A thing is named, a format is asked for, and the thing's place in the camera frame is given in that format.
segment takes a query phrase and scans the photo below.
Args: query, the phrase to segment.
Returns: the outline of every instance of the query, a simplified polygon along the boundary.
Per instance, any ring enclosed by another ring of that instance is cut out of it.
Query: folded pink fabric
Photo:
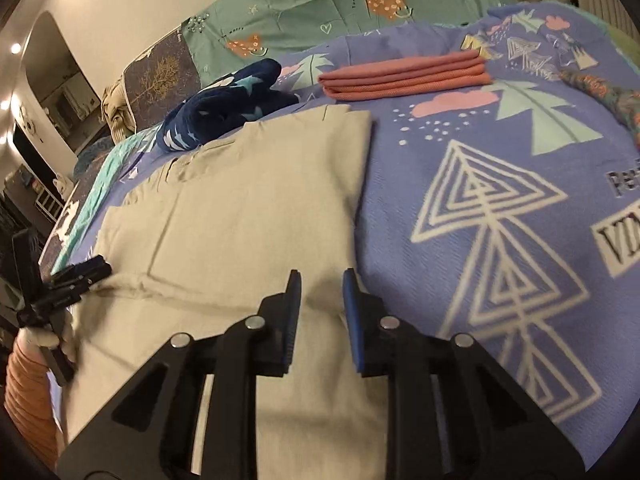
[[[342,101],[364,101],[479,86],[492,82],[478,50],[446,56],[407,57],[347,66],[319,77],[324,93]]]

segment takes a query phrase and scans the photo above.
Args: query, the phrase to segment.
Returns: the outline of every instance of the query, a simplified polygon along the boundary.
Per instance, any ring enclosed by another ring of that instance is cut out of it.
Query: gold tree print
[[[140,78],[140,93],[131,105],[143,97],[148,104],[164,99],[170,90],[178,84],[178,60],[167,56],[156,62],[156,68],[149,67]]]

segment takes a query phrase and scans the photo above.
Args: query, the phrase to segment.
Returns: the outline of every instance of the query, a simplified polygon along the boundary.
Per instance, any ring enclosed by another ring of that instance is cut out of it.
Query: silver screw
[[[395,330],[400,326],[400,320],[394,316],[385,316],[380,320],[380,326],[385,330]]]
[[[249,330],[260,330],[265,323],[266,321],[262,316],[251,316],[244,320],[244,325]]]
[[[184,332],[174,334],[171,338],[171,346],[174,348],[184,348],[191,342],[191,336]]]
[[[456,345],[460,348],[469,348],[476,342],[469,334],[458,334],[453,341],[455,341]]]

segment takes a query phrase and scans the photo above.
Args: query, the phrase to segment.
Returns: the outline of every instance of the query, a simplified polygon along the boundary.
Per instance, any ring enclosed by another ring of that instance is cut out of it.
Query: orange sleeve
[[[14,344],[6,370],[4,407],[37,457],[51,470],[58,460],[57,426],[49,393],[48,368]]]

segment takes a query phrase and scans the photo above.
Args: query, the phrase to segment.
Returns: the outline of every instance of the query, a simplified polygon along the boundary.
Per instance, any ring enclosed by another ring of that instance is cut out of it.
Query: glove
[[[46,328],[21,328],[16,338],[16,344],[27,358],[42,365],[46,365],[46,362],[44,361],[40,347],[44,346],[53,349],[60,345],[66,358],[75,363],[76,345],[72,323],[73,316],[69,311],[66,311],[62,345],[60,345],[60,338]]]

